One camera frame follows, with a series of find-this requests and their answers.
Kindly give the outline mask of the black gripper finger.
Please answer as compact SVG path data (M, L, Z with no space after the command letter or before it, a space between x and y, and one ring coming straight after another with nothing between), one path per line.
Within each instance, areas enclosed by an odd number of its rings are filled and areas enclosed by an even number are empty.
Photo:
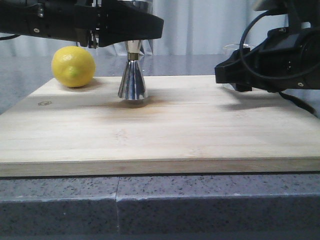
M164 20L153 15L151 9L150 0L103 0L98 46L161 38Z

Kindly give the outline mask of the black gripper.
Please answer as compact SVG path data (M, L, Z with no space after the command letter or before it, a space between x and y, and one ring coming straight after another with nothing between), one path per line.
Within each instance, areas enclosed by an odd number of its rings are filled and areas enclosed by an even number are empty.
M305 76L292 78L304 73L320 62L320 29L303 28L298 33L290 33L279 28L270 30L267 38L259 46L258 73L268 77L288 77L271 83L280 89L320 88L320 69ZM244 66L240 50L235 49L228 59L214 67L215 82L237 92L261 89L261 80L252 75Z
M96 47L99 2L96 0L2 0L0 39L31 36Z

